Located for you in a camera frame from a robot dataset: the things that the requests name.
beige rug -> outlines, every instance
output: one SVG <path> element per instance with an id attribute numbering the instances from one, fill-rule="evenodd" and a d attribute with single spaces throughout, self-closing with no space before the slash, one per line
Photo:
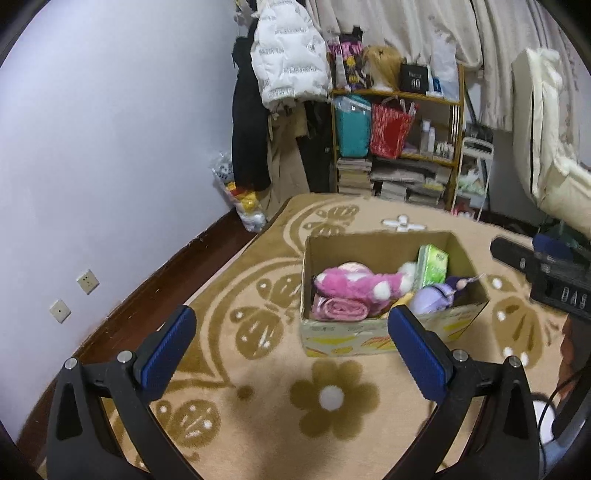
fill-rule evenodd
<path id="1" fill-rule="evenodd" d="M 431 405 L 397 353 L 314 359 L 305 356 L 298 335 L 306 237 L 385 229 L 383 219 L 401 214 L 430 230 L 452 230 L 487 274 L 490 305 L 450 346 L 484 361 L 518 355 L 526 359 L 533 391 L 554 390 L 566 317 L 530 304 L 523 276 L 489 253 L 499 234 L 524 244 L 529 239 L 405 203 L 297 196 L 191 301 L 197 336 L 164 397 L 152 405 L 206 480 L 380 480 L 413 441 Z M 319 398 L 328 385 L 342 392 L 330 411 Z M 474 402 L 447 464 L 459 457 L 478 407 Z M 108 411 L 126 455 L 143 466 L 112 403 Z"/>

wall outlet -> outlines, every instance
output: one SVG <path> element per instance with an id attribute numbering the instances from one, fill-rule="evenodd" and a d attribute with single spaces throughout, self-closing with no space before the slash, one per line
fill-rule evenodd
<path id="1" fill-rule="evenodd" d="M 49 308 L 49 312 L 60 323 L 63 323 L 70 316 L 70 313 L 72 313 L 63 300 L 56 300 Z"/>
<path id="2" fill-rule="evenodd" d="M 96 287 L 99 286 L 99 281 L 96 279 L 95 274 L 91 272 L 91 270 L 86 270 L 78 279 L 76 280 L 80 288 L 85 291 L 87 295 L 90 295 Z"/>

white puffer jacket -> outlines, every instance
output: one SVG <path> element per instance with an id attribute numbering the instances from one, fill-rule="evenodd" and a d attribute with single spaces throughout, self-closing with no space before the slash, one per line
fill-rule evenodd
<path id="1" fill-rule="evenodd" d="M 295 100 L 326 100 L 326 43 L 308 12 L 296 0 L 262 3 L 251 56 L 263 105 L 276 112 Z"/>

black box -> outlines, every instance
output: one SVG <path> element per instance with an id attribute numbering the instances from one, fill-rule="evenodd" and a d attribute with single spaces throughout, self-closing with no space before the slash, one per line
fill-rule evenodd
<path id="1" fill-rule="evenodd" d="M 429 90 L 429 75 L 425 65 L 400 65 L 400 89 L 403 92 L 425 95 Z"/>

pink bag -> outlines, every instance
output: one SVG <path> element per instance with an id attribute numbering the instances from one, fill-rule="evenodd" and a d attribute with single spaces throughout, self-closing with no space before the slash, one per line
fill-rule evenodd
<path id="1" fill-rule="evenodd" d="M 372 107 L 369 149 L 378 157 L 395 159 L 402 153 L 404 142 L 414 122 L 414 115 L 386 106 L 392 98 Z"/>

